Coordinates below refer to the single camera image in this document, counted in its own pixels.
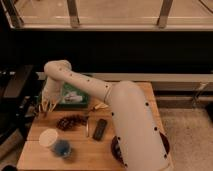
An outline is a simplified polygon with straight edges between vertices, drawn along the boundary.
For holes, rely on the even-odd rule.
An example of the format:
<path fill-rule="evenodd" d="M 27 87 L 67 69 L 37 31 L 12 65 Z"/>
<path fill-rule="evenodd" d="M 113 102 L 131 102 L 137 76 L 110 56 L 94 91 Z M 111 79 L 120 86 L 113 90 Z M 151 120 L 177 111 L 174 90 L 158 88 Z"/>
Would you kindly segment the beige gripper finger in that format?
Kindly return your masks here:
<path fill-rule="evenodd" d="M 60 100 L 56 100 L 54 102 L 50 103 L 49 112 L 53 112 L 57 104 L 60 102 Z"/>
<path fill-rule="evenodd" d="M 45 115 L 45 111 L 44 111 L 44 109 L 43 109 L 43 105 L 42 105 L 42 103 L 41 102 L 39 102 L 39 113 L 42 113 L 43 115 Z"/>

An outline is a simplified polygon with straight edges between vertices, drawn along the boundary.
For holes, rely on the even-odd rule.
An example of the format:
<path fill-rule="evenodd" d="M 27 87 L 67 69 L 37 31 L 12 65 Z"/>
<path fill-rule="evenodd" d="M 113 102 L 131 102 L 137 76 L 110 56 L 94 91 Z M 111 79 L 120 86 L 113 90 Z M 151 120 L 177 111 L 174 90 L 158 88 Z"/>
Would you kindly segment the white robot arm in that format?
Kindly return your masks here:
<path fill-rule="evenodd" d="M 47 62 L 44 73 L 44 110 L 59 101 L 63 83 L 73 85 L 109 106 L 126 171 L 173 171 L 149 102 L 136 83 L 112 84 L 82 75 L 67 60 Z"/>

